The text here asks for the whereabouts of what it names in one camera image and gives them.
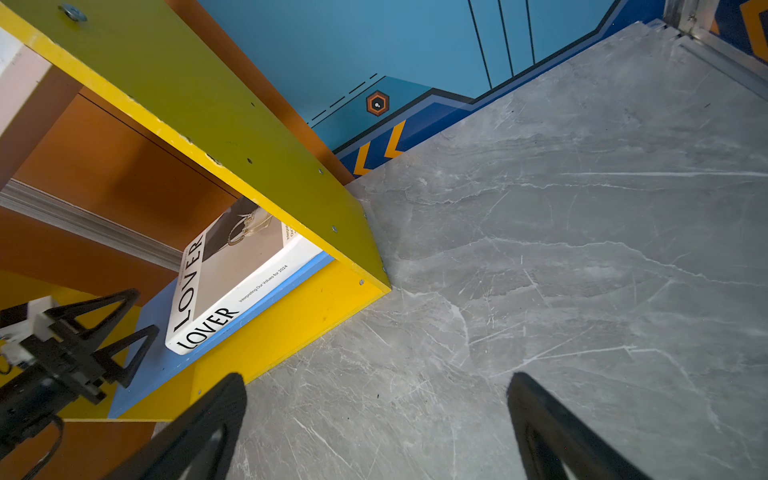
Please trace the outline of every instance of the marble tile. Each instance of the marble tile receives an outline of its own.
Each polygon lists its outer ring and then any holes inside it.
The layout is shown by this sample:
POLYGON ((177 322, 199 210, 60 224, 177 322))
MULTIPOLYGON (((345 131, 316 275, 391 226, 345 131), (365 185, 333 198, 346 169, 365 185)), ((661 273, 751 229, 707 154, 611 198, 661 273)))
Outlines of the marble tile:
POLYGON ((524 478, 515 371, 655 478, 768 477, 768 104, 675 33, 353 182, 394 290, 248 385, 229 478, 524 478))

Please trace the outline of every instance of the wall graphic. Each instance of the wall graphic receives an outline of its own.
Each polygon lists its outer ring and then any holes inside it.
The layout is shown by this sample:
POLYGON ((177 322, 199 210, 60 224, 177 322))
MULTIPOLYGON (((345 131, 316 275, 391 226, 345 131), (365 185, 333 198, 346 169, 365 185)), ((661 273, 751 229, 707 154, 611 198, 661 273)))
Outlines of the wall graphic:
POLYGON ((664 9, 664 0, 200 3, 357 176, 664 9))
POLYGON ((768 64, 768 0, 720 0, 711 31, 768 64))

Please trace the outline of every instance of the robotic arm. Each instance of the robotic arm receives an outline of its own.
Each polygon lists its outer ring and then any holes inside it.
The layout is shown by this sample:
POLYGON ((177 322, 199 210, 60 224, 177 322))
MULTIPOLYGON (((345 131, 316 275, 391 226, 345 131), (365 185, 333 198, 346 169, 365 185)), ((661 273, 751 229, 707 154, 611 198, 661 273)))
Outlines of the robotic arm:
MULTIPOLYGON (((159 329, 149 326, 99 347, 138 297, 139 292, 131 289, 58 306, 48 296, 0 311, 0 337, 6 341, 0 354, 10 366, 24 370, 0 387, 0 458, 52 422, 61 428, 57 414, 79 396, 98 404, 107 396, 100 389, 104 382, 131 384, 159 329), (94 328, 87 329, 77 320, 117 302, 118 307, 94 328), (112 359, 140 339, 144 342, 127 366, 112 359)), ((50 455, 35 467, 37 471, 50 455)))

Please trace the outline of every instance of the yellow shelf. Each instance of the yellow shelf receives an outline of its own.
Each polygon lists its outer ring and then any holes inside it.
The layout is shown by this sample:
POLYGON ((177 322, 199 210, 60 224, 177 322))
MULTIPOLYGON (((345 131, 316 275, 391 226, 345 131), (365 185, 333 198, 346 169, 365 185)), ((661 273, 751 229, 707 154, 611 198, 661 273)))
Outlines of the yellow shelf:
MULTIPOLYGON (((163 0, 82 0, 87 22, 58 5, 3 0, 0 28, 336 259, 121 419, 172 419, 227 373, 255 379, 391 290, 359 202, 163 0)), ((106 418, 79 405, 68 418, 106 418)))

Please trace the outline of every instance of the white book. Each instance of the white book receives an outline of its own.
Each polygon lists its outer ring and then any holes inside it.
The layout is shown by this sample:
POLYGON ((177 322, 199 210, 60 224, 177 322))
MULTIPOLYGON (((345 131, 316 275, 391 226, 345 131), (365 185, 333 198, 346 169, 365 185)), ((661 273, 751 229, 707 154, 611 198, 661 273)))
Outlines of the white book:
POLYGON ((184 250, 165 346, 196 349, 320 252, 241 198, 184 250))

